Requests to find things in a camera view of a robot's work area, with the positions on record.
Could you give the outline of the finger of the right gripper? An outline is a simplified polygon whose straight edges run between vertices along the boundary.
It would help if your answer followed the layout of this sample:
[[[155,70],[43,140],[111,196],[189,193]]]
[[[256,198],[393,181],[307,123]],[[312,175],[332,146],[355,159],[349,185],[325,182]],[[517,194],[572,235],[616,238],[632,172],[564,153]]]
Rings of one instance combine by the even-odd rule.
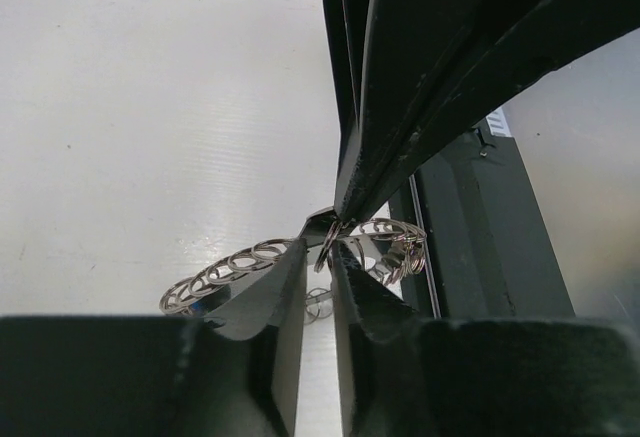
[[[463,75],[436,109],[422,143],[445,138],[438,153],[548,73],[638,26],[639,0],[540,1]]]
[[[340,122],[340,219],[371,216],[446,144],[421,141],[436,109],[540,1],[323,0]]]

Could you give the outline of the black key fob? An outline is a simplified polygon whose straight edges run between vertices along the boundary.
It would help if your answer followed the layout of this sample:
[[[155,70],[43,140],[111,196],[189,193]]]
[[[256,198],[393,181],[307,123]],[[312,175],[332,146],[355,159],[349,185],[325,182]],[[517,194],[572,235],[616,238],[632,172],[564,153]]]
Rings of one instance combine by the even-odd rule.
[[[306,242],[308,249],[322,246],[335,220],[333,207],[316,211],[306,218],[298,238]]]

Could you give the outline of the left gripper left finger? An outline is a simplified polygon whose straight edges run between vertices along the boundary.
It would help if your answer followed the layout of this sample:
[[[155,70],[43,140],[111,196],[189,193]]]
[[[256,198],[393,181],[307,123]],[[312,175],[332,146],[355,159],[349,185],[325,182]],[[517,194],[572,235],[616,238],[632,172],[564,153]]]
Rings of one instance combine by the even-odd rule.
[[[205,317],[1,321],[5,436],[290,436],[306,279]]]

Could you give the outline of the metal disc with keyrings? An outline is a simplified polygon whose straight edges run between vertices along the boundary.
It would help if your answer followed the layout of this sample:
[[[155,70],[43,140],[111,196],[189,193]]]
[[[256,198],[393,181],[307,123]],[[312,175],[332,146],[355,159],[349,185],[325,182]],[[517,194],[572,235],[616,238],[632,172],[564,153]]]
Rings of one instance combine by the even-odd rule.
[[[337,244],[347,248],[357,269],[385,287],[426,267],[426,233],[412,223],[384,217],[343,222],[336,216],[323,245],[311,249],[298,235],[263,240],[206,265],[169,287],[159,300],[160,311],[205,317],[244,291],[285,292],[306,279],[308,266],[321,271]]]

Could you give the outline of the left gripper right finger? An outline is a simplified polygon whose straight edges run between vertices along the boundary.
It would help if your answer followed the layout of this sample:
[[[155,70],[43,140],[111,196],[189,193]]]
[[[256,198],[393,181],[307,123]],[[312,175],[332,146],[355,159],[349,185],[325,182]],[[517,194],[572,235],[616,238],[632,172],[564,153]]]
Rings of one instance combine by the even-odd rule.
[[[639,340],[584,319],[432,319],[336,244],[347,436],[635,436]]]

